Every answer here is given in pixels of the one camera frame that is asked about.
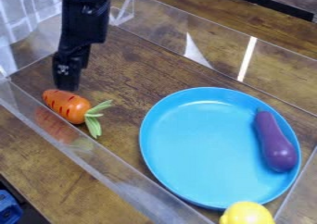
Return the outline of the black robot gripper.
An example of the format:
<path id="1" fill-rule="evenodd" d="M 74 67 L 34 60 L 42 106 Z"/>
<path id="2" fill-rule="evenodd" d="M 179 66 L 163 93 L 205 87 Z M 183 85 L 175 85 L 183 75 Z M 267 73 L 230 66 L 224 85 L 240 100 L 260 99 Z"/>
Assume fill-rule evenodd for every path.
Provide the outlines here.
<path id="1" fill-rule="evenodd" d="M 80 70 L 89 62 L 89 44 L 105 41 L 108 9 L 109 0 L 61 0 L 61 34 L 52 60 L 53 82 L 60 90 L 77 90 Z M 78 47 L 78 53 L 65 50 Z"/>

